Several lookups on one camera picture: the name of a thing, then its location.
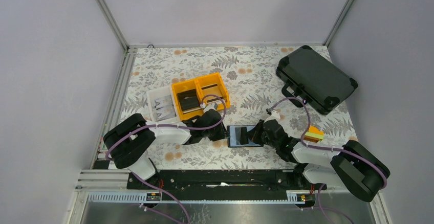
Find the black leather card holder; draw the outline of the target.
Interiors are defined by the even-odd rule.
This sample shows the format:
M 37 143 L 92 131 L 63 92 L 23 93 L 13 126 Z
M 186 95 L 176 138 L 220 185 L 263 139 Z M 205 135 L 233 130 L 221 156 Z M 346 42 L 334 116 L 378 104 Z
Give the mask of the black leather card holder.
M 227 146 L 229 148 L 263 147 L 261 144 L 254 143 L 248 137 L 249 132 L 252 131 L 254 127 L 254 125 L 227 126 L 227 131 L 229 134 Z

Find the orange bin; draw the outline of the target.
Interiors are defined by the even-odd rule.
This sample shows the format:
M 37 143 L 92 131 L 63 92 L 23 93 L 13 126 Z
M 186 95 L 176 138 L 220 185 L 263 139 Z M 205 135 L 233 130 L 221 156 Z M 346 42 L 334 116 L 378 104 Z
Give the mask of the orange bin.
M 174 83 L 171 86 L 175 108 L 181 121 L 201 116 L 200 93 L 196 79 Z
M 212 73 L 197 77 L 196 89 L 200 103 L 215 103 L 218 105 L 217 110 L 223 110 L 224 107 L 222 102 L 224 102 L 226 108 L 230 108 L 231 103 L 229 93 L 220 73 Z

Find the white plastic bin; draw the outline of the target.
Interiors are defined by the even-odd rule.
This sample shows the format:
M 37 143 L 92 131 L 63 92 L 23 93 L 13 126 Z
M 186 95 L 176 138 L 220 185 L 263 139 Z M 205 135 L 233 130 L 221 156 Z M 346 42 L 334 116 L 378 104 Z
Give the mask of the white plastic bin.
M 175 100 L 171 86 L 151 89 L 146 92 L 149 115 L 152 121 L 158 123 L 176 123 L 180 117 L 175 108 Z

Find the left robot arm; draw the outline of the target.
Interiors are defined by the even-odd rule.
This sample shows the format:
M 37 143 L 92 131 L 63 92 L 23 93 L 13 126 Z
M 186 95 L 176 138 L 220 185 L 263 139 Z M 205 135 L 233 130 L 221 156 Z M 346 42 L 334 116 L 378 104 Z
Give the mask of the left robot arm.
M 223 124 L 225 113 L 215 109 L 201 116 L 178 123 L 159 124 L 146 121 L 141 114 L 133 114 L 103 136 L 107 147 L 106 160 L 113 161 L 118 169 L 127 169 L 139 177 L 147 189 L 154 188 L 159 181 L 157 168 L 145 155 L 151 145 L 192 145 L 204 138 L 218 141 L 226 138 Z

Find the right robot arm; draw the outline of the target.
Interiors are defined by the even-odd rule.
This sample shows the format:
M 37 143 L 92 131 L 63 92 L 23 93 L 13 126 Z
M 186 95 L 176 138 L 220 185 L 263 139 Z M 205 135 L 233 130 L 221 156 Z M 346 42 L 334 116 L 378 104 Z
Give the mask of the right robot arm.
M 255 144 L 272 147 L 285 162 L 296 164 L 294 184 L 346 188 L 356 198 L 371 202 L 385 188 L 390 170 L 363 145 L 349 140 L 342 147 L 318 146 L 289 136 L 276 120 L 259 120 L 243 135 Z

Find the floral table mat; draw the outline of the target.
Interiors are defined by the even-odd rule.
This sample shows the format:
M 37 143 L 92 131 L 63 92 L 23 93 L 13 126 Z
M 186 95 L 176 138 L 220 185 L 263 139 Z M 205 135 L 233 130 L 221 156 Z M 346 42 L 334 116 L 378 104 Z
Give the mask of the floral table mat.
M 231 106 L 225 125 L 254 125 L 274 106 L 286 133 L 299 137 L 307 123 L 324 132 L 321 145 L 340 146 L 357 138 L 347 106 L 323 116 L 284 100 L 284 83 L 276 76 L 278 62 L 293 47 L 140 48 L 135 56 L 120 120 L 140 113 L 149 119 L 146 92 L 192 78 L 220 73 Z M 204 139 L 194 145 L 151 145 L 146 155 L 158 169 L 289 169 L 269 146 L 229 148 L 226 140 Z

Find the small orange object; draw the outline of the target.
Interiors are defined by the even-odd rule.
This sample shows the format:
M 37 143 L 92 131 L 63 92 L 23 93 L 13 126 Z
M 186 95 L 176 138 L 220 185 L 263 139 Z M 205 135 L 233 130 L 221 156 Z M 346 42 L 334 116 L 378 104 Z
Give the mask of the small orange object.
M 324 139 L 324 132 L 311 125 L 303 139 L 308 142 L 318 143 Z

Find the black hard case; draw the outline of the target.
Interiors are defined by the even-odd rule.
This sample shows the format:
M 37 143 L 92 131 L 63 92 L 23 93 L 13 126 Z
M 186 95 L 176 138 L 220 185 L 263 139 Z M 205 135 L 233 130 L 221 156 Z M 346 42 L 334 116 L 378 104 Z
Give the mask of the black hard case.
M 281 93 L 296 107 L 309 104 L 322 115 L 328 115 L 358 87 L 355 79 L 308 45 L 283 57 L 276 75 L 284 82 Z

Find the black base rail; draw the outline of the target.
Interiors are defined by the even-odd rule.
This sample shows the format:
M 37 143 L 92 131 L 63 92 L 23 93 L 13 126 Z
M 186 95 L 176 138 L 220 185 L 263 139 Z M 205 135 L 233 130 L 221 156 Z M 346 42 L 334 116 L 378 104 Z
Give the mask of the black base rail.
M 320 188 L 294 170 L 160 170 L 151 178 L 140 181 L 128 175 L 127 189 L 150 190 L 160 187 L 177 198 L 180 192 L 251 192 L 255 196 L 266 191 L 290 191 L 301 194 L 302 200 L 311 197 Z

